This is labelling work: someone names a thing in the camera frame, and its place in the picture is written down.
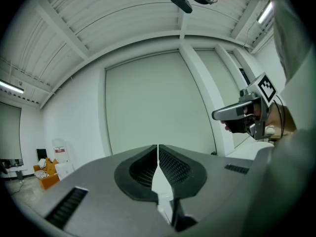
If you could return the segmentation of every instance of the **hand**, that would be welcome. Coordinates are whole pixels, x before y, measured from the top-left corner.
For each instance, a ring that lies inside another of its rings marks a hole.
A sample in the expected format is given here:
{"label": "hand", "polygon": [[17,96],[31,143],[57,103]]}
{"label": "hand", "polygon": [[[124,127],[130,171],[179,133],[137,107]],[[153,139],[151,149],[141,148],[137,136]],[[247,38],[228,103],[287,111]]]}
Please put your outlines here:
{"label": "hand", "polygon": [[[248,112],[248,108],[247,108],[247,106],[246,106],[246,107],[243,108],[243,113],[244,113],[244,114],[247,114],[247,112]],[[261,107],[260,107],[259,104],[254,104],[254,105],[253,105],[253,114],[254,114],[254,116],[256,116],[256,117],[261,117]],[[229,127],[228,127],[228,125],[226,124],[225,121],[221,121],[221,123],[226,125],[226,126],[225,126],[225,130],[226,130],[226,131],[231,132],[231,130],[229,129]]]}

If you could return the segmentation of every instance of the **person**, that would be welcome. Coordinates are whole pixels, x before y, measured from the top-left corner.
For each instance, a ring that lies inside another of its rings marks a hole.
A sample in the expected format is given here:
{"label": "person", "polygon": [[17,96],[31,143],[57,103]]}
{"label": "person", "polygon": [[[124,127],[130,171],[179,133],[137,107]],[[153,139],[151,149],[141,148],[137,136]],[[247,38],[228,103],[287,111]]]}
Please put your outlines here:
{"label": "person", "polygon": [[[306,58],[313,42],[308,37],[304,25],[288,0],[272,0],[272,4],[275,14],[274,37],[276,50],[284,68],[286,82],[289,82]],[[284,108],[284,113],[281,106],[279,106],[279,110],[282,120],[285,118],[284,130],[294,132],[296,125],[288,108]],[[254,105],[254,115],[260,117],[261,108],[259,105]],[[275,103],[270,107],[269,117],[266,121],[266,126],[268,125],[281,128],[281,120]]]}

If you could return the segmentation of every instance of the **orange chair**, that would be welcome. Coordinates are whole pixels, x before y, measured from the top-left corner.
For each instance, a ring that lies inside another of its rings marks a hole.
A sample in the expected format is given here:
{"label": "orange chair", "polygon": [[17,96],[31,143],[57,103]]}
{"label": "orange chair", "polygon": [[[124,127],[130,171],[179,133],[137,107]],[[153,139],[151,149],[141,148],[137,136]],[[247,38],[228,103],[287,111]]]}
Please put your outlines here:
{"label": "orange chair", "polygon": [[[34,165],[33,169],[34,171],[41,170],[40,166],[38,165]],[[53,186],[54,184],[58,182],[59,182],[59,177],[57,174],[52,174],[52,175],[39,179],[39,183],[44,190],[47,190],[49,187]]]}

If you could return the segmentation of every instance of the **white strip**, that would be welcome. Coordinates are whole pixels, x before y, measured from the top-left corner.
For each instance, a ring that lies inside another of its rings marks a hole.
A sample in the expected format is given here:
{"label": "white strip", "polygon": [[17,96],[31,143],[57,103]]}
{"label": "white strip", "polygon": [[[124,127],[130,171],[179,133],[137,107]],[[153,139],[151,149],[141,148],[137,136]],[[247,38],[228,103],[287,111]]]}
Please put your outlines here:
{"label": "white strip", "polygon": [[259,18],[258,22],[259,24],[261,24],[265,19],[266,17],[269,15],[270,11],[273,9],[272,7],[272,3],[270,2],[268,7],[266,8],[266,10],[263,12],[263,14],[261,15],[261,17]]}
{"label": "white strip", "polygon": [[186,35],[187,25],[189,22],[189,15],[183,10],[179,9],[178,28],[181,30],[180,39],[184,40]]}
{"label": "white strip", "polygon": [[16,91],[16,92],[19,92],[19,93],[21,93],[21,94],[24,93],[23,90],[20,90],[20,89],[18,89],[18,88],[16,88],[16,87],[13,87],[13,86],[9,85],[9,84],[6,84],[5,82],[0,81],[0,85],[3,86],[3,87],[6,87],[6,88],[8,88],[8,89],[12,89],[12,90],[14,90],[14,91]]}
{"label": "white strip", "polygon": [[214,110],[225,107],[216,83],[199,55],[186,40],[181,42],[179,51],[191,71],[204,101],[212,126],[217,155],[223,157],[229,155],[235,150],[233,135],[225,130],[225,126],[220,121],[212,119]]}

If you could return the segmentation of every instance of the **white wall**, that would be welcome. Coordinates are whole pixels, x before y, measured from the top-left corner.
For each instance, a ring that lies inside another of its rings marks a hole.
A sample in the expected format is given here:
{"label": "white wall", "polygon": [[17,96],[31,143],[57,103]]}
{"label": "white wall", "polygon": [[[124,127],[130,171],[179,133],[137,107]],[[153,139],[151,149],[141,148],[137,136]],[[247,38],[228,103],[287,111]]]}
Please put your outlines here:
{"label": "white wall", "polygon": [[179,52],[108,70],[106,101],[114,154],[152,144],[215,151],[205,105]]}
{"label": "white wall", "polygon": [[[218,54],[212,50],[197,51],[197,54],[213,77],[224,105],[229,106],[237,103],[239,100],[238,86]],[[237,147],[248,137],[247,133],[233,133],[234,146]]]}
{"label": "white wall", "polygon": [[258,53],[256,53],[255,57],[261,69],[266,72],[280,94],[284,89],[286,78],[277,54],[274,39],[271,39]]}
{"label": "white wall", "polygon": [[54,159],[52,140],[63,139],[77,169],[112,154],[105,123],[105,70],[96,63],[83,68],[59,90],[43,110],[47,155]]}
{"label": "white wall", "polygon": [[20,120],[20,144],[24,163],[21,167],[11,168],[8,175],[2,174],[1,177],[15,177],[15,170],[22,170],[23,175],[33,174],[33,166],[38,163],[36,149],[45,148],[42,112],[39,109],[6,98],[1,97],[0,101],[22,109]]}

